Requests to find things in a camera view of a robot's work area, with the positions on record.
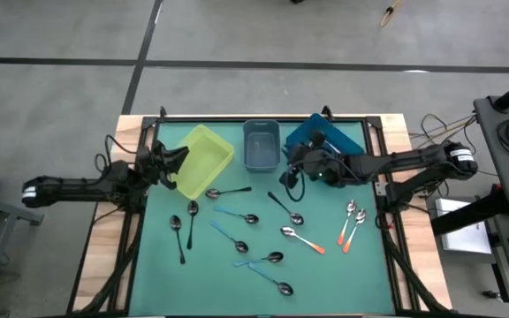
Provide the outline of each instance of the gray floor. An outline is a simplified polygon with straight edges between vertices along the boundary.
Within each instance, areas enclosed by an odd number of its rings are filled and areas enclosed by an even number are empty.
[[[0,57],[135,59],[153,2],[0,0]],[[509,66],[509,1],[405,1],[380,30],[389,3],[165,0],[148,58]],[[19,206],[22,182],[41,174],[94,176],[93,155],[115,130],[132,73],[0,64],[0,199]],[[509,74],[145,68],[132,113],[161,105],[173,114],[300,113],[327,104],[334,112],[404,113],[419,132],[426,113],[451,121],[468,115],[473,99],[508,88]],[[481,169],[492,172],[480,130],[468,134]],[[455,140],[466,142],[462,134]],[[496,181],[479,174],[451,182],[451,194],[485,194]],[[0,276],[0,310],[65,311],[92,208],[41,208],[40,228],[17,229]],[[496,289],[490,265],[445,253],[442,262],[455,309],[509,317],[509,304],[479,294]],[[8,282],[9,272],[20,279]]]

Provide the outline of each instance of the wooden table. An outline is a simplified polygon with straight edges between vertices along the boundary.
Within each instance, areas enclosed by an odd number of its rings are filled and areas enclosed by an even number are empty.
[[[202,117],[225,117],[225,115],[211,115]],[[240,115],[241,117],[256,117],[256,115]],[[300,115],[272,115],[273,117],[290,117]],[[364,117],[365,115],[337,115],[337,117]],[[382,119],[384,140],[387,151],[402,152],[411,150],[412,146],[407,134],[406,122],[401,114],[375,114],[366,116],[378,116]],[[130,115],[121,116],[118,121],[115,138],[124,147],[129,150],[136,150],[141,136],[142,119],[146,116]],[[379,153],[377,141],[373,139],[373,148],[375,153]],[[128,162],[134,160],[134,156],[125,153],[118,147],[111,150],[112,159],[123,159]],[[404,181],[415,175],[415,171],[404,171],[394,173],[395,181]],[[411,202],[415,206],[425,208],[425,201],[414,198]],[[109,203],[99,203],[96,207],[95,217],[99,217],[115,206]],[[119,237],[124,221],[124,212],[115,212],[96,223],[88,234],[87,248],[80,263],[81,272],[79,281],[74,285],[70,308],[73,310],[83,308],[101,289],[107,278],[110,276],[118,253]],[[451,300],[447,285],[444,279],[441,261],[437,252],[436,241],[431,230],[429,216],[422,211],[409,209],[401,214],[404,233],[406,235],[407,247],[410,255],[410,261],[414,271],[423,281],[428,290],[445,307],[451,308]],[[138,223],[138,216],[133,216],[129,237],[132,238]],[[118,294],[117,308],[125,305],[125,296],[127,293],[128,277],[130,276],[130,267],[124,273],[121,282],[120,292]],[[406,289],[406,280],[401,272],[398,271],[399,288],[404,308],[411,308],[408,293]]]

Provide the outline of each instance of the blue bin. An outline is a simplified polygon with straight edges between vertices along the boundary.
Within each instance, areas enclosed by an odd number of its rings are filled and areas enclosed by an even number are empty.
[[[248,120],[245,134],[245,168],[252,173],[273,172],[280,164],[280,125],[275,120]]]

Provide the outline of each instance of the blue handle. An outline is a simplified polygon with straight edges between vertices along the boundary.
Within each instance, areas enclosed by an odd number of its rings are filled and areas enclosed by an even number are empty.
[[[223,213],[226,213],[226,214],[232,215],[232,216],[242,216],[242,215],[240,215],[240,214],[238,214],[236,212],[233,212],[233,211],[228,210],[228,209],[226,209],[224,207],[221,207],[221,206],[215,206],[215,207],[213,207],[213,209],[215,211],[217,211],[217,212],[223,212]]]
[[[223,235],[225,235],[227,238],[234,241],[234,239],[231,236],[229,236],[229,234],[227,234],[227,232],[221,227],[221,225],[219,225],[219,223],[216,220],[209,221],[209,224],[211,224],[211,226],[216,228],[218,231],[222,232]]]
[[[238,266],[243,266],[245,264],[256,263],[256,262],[259,262],[259,261],[262,261],[262,260],[255,260],[255,261],[234,261],[233,262],[233,266],[234,267],[238,267]]]
[[[255,272],[259,273],[262,277],[270,280],[272,283],[277,284],[277,282],[274,279],[270,278],[270,276],[268,276],[265,272],[258,269],[252,262],[248,263],[248,267],[254,270]]]

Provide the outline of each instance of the spoon with orange handle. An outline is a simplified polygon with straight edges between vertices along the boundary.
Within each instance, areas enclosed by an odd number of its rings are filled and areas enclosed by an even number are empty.
[[[293,230],[293,228],[291,227],[287,227],[287,226],[283,226],[282,228],[280,228],[280,231],[282,232],[282,234],[286,235],[286,236],[290,236],[290,237],[295,237],[295,238],[298,238],[298,239],[301,239],[302,242],[308,244],[309,246],[311,246],[313,249],[315,249],[319,254],[325,254],[325,249],[317,244],[314,244],[308,240],[306,240],[305,238],[302,238],[300,237],[298,234],[296,234],[296,232]]]
[[[356,223],[354,224],[353,231],[351,232],[351,235],[349,236],[349,239],[346,241],[345,246],[343,246],[343,253],[348,253],[349,248],[351,247],[351,241],[353,240],[353,235],[357,231],[357,227],[359,224],[364,222],[364,219],[367,217],[367,210],[362,208],[359,213],[357,213],[357,216],[355,217]]]
[[[357,209],[357,203],[354,200],[351,200],[349,202],[349,205],[346,206],[346,220],[345,225],[343,225],[343,230],[341,231],[341,234],[339,235],[339,239],[337,240],[337,244],[343,245],[343,242],[345,241],[345,230],[346,225],[349,223],[349,217],[351,217],[351,214]]]

